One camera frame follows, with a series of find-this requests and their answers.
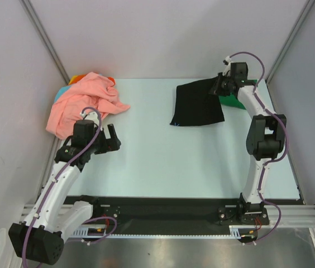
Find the black t-shirt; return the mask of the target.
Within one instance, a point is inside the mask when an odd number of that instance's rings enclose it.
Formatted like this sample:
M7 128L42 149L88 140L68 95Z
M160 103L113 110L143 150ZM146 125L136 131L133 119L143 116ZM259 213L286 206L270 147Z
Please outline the black t-shirt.
M225 121L219 96L210 94L217 78L197 80L176 87L172 126L205 126Z

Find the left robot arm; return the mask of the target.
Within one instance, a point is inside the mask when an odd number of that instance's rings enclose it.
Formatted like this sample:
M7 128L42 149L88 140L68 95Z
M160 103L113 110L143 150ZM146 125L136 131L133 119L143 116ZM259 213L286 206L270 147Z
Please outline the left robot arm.
M50 179L30 213L22 223L11 225L8 235L14 251L22 259L39 264L55 264L64 244L79 226L101 221L113 230L115 217L108 216L98 198L82 195L62 216L65 198L92 155L120 149L121 142L113 124L108 125L109 138L98 121L81 119L75 122L73 134L57 150Z

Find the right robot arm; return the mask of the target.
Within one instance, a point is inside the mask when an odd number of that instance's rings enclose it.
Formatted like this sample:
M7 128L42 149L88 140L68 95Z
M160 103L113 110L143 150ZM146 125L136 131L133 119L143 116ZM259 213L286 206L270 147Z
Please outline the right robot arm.
M248 79L246 62L224 60L225 69L218 73L217 80L209 91L219 97L234 96L245 107L251 124L246 137L246 150L250 155L250 167L245 187L235 207L218 210L222 224L251 225L262 219L269 222L264 201L264 188L269 165L276 162L285 148L287 119L275 114L259 97L257 84Z

